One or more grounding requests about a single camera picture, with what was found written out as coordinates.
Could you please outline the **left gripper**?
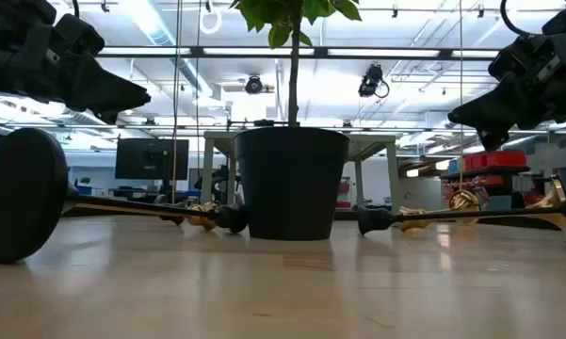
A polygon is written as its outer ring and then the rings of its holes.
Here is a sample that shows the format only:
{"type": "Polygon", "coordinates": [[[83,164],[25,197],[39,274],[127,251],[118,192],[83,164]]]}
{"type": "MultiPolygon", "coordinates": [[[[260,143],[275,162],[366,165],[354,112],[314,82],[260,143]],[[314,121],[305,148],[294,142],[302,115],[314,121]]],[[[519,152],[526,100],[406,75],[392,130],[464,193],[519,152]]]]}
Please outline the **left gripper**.
{"type": "Polygon", "coordinates": [[[106,71],[89,53],[68,50],[55,26],[0,26],[0,93],[90,110],[106,124],[151,101],[144,87],[106,71]]]}

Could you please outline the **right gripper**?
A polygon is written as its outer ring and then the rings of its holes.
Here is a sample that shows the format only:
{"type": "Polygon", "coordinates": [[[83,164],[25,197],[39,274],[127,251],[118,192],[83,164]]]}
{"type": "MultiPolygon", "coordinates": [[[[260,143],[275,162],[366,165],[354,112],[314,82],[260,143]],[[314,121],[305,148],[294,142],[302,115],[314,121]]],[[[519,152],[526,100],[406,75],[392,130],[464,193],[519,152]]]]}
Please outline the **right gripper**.
{"type": "Polygon", "coordinates": [[[517,38],[500,50],[489,73],[499,84],[447,116],[474,128],[486,152],[505,144],[514,125],[566,122],[566,32],[517,38]]]}

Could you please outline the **gold candle stick holder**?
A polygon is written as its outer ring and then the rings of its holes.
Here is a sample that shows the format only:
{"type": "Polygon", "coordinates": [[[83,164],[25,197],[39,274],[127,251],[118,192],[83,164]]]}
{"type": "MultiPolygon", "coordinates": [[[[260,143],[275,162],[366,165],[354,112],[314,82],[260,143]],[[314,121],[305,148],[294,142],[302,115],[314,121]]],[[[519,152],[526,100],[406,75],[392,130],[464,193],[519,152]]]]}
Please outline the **gold candle stick holder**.
{"type": "Polygon", "coordinates": [[[109,212],[135,213],[141,215],[150,215],[160,217],[162,215],[184,216],[185,220],[194,226],[201,226],[206,231],[211,231],[217,227],[214,220],[209,219],[207,214],[214,212],[214,209],[205,209],[201,205],[191,205],[189,208],[179,204],[158,204],[145,206],[115,206],[96,203],[78,203],[78,207],[89,208],[94,210],[105,210],[109,212]]]}
{"type": "Polygon", "coordinates": [[[566,236],[566,193],[557,176],[550,178],[553,189],[540,202],[525,208],[509,210],[481,210],[478,198],[467,190],[458,190],[451,195],[448,209],[426,211],[423,209],[400,208],[403,219],[399,222],[402,232],[410,229],[424,229],[430,223],[458,221],[475,224],[482,218],[527,217],[538,218],[557,226],[566,236]]]}
{"type": "Polygon", "coordinates": [[[450,196],[448,208],[451,211],[478,211],[479,200],[476,195],[468,190],[458,190],[450,196]]]}

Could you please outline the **red storage bin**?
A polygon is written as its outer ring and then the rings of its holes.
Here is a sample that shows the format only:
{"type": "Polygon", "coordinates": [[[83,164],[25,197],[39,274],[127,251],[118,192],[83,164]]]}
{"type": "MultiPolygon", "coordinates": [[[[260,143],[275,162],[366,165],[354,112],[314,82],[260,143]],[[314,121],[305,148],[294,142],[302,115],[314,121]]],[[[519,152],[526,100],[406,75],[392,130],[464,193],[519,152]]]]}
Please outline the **red storage bin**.
{"type": "Polygon", "coordinates": [[[522,151],[495,151],[487,153],[485,164],[487,167],[526,167],[526,155],[522,151]]]}
{"type": "Polygon", "coordinates": [[[479,170],[487,167],[487,154],[472,153],[464,158],[465,168],[467,171],[479,170]]]}

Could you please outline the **black shelf cart with bins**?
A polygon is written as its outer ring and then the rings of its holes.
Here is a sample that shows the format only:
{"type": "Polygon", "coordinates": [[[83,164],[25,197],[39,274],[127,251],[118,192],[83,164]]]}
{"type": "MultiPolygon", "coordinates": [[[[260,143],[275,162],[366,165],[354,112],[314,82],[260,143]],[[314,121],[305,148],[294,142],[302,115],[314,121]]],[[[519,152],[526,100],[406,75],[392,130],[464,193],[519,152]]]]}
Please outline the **black shelf cart with bins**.
{"type": "Polygon", "coordinates": [[[441,176],[442,197],[448,202],[450,196],[459,189],[471,191],[481,204],[492,203],[493,208],[522,208],[526,206],[524,191],[528,191],[531,182],[524,181],[522,173],[529,171],[529,166],[521,168],[486,167],[467,171],[464,156],[460,160],[461,171],[448,172],[441,176]]]}

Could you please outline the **black monitor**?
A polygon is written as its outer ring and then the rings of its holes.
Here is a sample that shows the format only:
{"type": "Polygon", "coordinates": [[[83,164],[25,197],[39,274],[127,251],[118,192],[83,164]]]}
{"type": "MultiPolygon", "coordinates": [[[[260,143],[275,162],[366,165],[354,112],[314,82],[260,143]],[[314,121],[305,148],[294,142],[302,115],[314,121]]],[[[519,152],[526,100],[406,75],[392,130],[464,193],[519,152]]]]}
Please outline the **black monitor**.
{"type": "Polygon", "coordinates": [[[186,180],[188,156],[185,139],[122,138],[117,143],[115,178],[186,180]]]}

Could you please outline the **green leafy potted tree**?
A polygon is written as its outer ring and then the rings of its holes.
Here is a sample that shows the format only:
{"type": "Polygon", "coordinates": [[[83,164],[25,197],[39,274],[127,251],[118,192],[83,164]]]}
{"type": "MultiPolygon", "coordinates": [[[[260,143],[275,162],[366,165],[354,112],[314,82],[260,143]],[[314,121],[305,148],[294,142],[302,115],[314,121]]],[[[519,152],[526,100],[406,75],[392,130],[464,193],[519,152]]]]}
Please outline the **green leafy potted tree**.
{"type": "Polygon", "coordinates": [[[270,25],[267,43],[271,50],[283,47],[291,40],[291,67],[288,84],[287,121],[290,127],[298,127],[298,74],[299,48],[302,44],[312,47],[311,39],[301,30],[303,19],[314,24],[335,12],[351,21],[362,20],[358,5],[360,0],[234,0],[230,8],[243,16],[248,31],[259,33],[270,25]]]}

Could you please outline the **black plant pot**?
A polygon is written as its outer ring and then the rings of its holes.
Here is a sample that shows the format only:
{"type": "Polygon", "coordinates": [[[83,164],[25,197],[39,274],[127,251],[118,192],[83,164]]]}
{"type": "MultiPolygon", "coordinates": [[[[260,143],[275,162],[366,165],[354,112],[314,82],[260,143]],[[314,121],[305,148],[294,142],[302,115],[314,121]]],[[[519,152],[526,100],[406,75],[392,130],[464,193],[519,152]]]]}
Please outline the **black plant pot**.
{"type": "Polygon", "coordinates": [[[234,137],[249,231],[254,238],[326,240],[349,138],[309,127],[265,127],[234,137]]]}

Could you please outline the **black overhead frame bar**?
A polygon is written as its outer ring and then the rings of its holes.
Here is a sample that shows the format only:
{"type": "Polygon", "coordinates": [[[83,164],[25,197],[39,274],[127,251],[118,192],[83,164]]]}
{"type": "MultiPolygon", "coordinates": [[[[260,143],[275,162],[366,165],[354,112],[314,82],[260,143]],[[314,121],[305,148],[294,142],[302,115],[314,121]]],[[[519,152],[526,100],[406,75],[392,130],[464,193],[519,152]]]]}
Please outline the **black overhead frame bar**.
{"type": "MultiPolygon", "coordinates": [[[[234,126],[218,126],[218,125],[136,125],[136,124],[119,124],[119,125],[100,125],[100,124],[66,124],[66,123],[0,123],[1,128],[15,129],[15,128],[44,128],[44,129],[95,129],[95,130],[139,130],[139,131],[166,131],[174,129],[183,131],[221,131],[221,132],[233,132],[243,130],[243,126],[240,129],[234,129],[234,126]]],[[[468,128],[379,128],[379,127],[313,127],[325,130],[331,130],[335,132],[368,132],[368,133],[452,133],[452,134],[474,134],[475,129],[468,128]]],[[[542,135],[546,133],[554,133],[556,135],[566,135],[566,129],[557,130],[509,130],[510,135],[542,135]]]]}
{"type": "MultiPolygon", "coordinates": [[[[290,58],[292,49],[283,47],[213,47],[213,46],[110,46],[98,57],[121,58],[290,58]]],[[[491,61],[498,54],[495,49],[452,48],[358,48],[358,47],[300,47],[300,59],[368,59],[368,60],[441,60],[491,61]]]]}

